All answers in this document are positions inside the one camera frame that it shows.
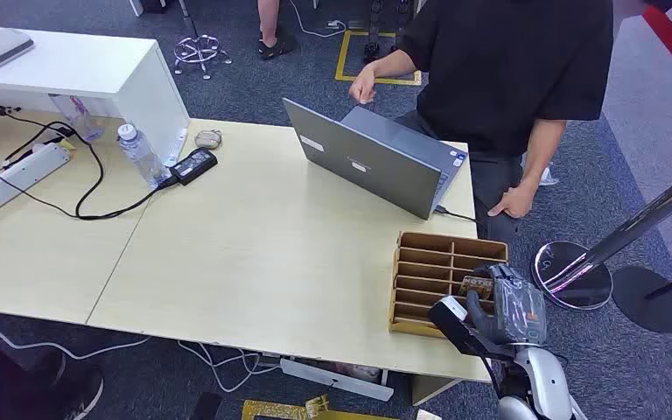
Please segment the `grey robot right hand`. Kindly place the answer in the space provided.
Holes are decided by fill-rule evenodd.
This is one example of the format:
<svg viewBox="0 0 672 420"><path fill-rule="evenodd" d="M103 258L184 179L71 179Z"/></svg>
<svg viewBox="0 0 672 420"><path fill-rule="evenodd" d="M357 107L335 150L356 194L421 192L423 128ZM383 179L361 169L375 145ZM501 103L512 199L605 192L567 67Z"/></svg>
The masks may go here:
<svg viewBox="0 0 672 420"><path fill-rule="evenodd" d="M543 294L521 274L505 263L478 267L493 283L493 313L480 306L475 290L466 294L466 309L475 329L495 344L541 345L547 337Z"/></svg>

